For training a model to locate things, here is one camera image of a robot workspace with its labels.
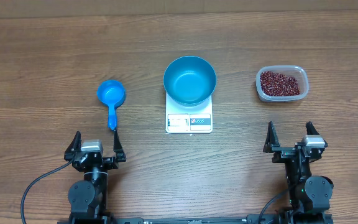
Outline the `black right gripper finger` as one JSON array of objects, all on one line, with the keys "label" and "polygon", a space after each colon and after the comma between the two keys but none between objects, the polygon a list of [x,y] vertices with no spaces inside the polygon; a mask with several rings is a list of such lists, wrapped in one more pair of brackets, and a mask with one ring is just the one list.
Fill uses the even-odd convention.
[{"label": "black right gripper finger", "polygon": [[275,130],[274,123],[270,121],[268,123],[268,131],[267,131],[267,137],[265,140],[263,152],[264,153],[274,153],[278,151],[280,147],[280,143],[278,140],[278,136]]},{"label": "black right gripper finger", "polygon": [[313,126],[313,123],[311,121],[307,122],[305,124],[307,135],[319,135],[319,132],[317,132],[316,128]]}]

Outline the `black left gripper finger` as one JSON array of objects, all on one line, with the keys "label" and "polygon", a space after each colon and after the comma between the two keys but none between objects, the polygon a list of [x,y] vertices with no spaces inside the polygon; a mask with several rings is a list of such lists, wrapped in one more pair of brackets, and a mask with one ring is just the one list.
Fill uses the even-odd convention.
[{"label": "black left gripper finger", "polygon": [[116,160],[117,162],[125,162],[126,161],[126,155],[122,148],[122,144],[119,140],[119,136],[116,130],[114,130],[114,145],[113,145],[113,151],[116,153]]},{"label": "black left gripper finger", "polygon": [[64,160],[66,161],[73,160],[76,156],[76,153],[80,151],[80,148],[81,148],[81,133],[77,131],[72,142],[64,152],[64,157],[63,157]]}]

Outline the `blue plastic measuring scoop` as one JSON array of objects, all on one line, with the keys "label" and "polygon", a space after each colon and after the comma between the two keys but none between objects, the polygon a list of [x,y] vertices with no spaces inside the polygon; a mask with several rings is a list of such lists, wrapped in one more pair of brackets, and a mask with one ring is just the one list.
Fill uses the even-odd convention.
[{"label": "blue plastic measuring scoop", "polygon": [[100,102],[108,107],[108,127],[113,131],[116,130],[116,110],[126,99],[126,89],[124,85],[117,80],[106,80],[100,84],[96,95]]}]

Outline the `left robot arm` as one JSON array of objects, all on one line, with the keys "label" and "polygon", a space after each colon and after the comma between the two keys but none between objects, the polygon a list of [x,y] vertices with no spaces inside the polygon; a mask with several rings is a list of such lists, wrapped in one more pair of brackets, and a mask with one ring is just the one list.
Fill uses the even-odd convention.
[{"label": "left robot arm", "polygon": [[108,171],[118,169],[119,163],[126,161],[126,155],[116,130],[113,135],[116,155],[112,157],[103,156],[100,140],[82,141],[79,131],[66,149],[64,160],[83,173],[83,180],[75,182],[68,191],[71,206],[68,223],[116,223],[107,211]]}]

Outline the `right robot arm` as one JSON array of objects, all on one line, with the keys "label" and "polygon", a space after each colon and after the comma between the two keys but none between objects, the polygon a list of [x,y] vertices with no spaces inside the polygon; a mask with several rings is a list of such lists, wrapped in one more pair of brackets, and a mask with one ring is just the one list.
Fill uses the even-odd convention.
[{"label": "right robot arm", "polygon": [[[328,143],[312,122],[305,124],[306,135],[292,147],[281,147],[273,122],[268,123],[263,152],[272,153],[272,162],[285,165],[288,188],[274,196],[263,207],[258,223],[332,223],[325,214],[330,208],[334,184],[325,176],[313,175],[310,164],[322,158]],[[271,217],[265,214],[276,200],[288,194],[290,206],[281,208]]]}]

